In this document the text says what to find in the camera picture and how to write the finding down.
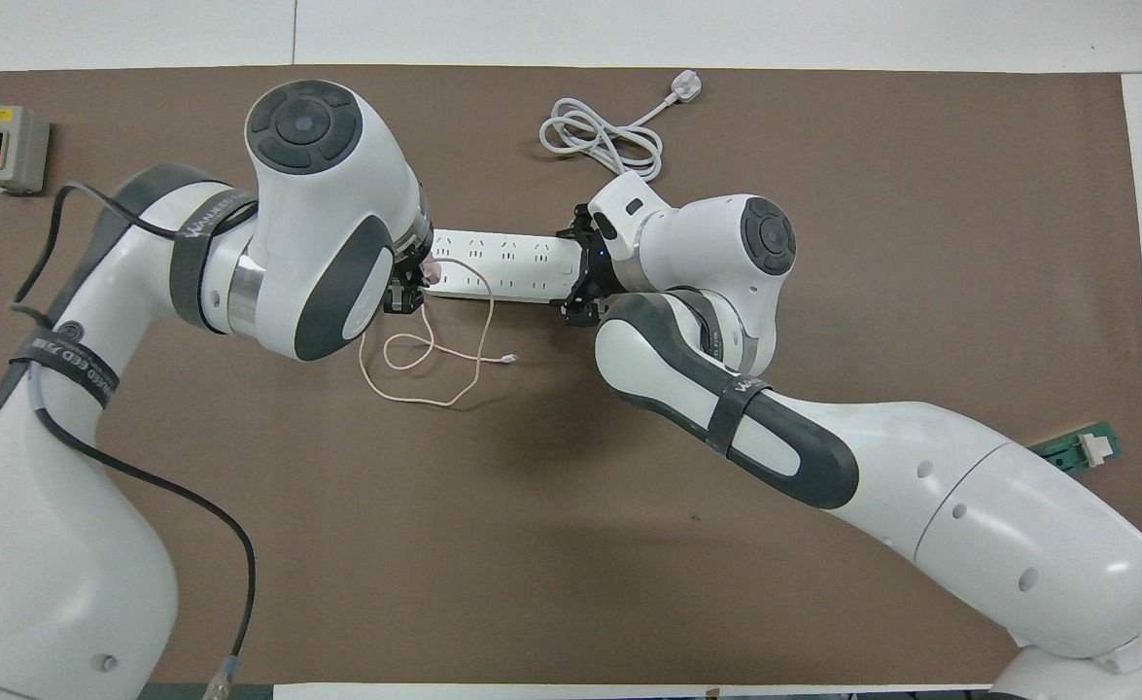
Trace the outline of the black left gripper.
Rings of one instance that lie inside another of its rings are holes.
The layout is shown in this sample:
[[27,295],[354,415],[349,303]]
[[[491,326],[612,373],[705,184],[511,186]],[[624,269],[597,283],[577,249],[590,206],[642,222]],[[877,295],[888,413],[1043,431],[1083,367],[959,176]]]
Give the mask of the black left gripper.
[[394,262],[389,282],[381,297],[385,314],[415,314],[425,301],[425,289],[431,285],[431,258],[401,256]]

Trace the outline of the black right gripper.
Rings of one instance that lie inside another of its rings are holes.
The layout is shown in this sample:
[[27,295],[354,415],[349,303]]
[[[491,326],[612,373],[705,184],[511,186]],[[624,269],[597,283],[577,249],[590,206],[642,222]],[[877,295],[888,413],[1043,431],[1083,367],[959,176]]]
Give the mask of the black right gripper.
[[587,208],[576,208],[566,230],[554,233],[558,239],[573,239],[582,248],[582,274],[576,280],[574,291],[566,295],[561,311],[566,325],[593,328],[601,323],[600,298],[621,293],[613,262],[606,250],[606,240],[594,227]]

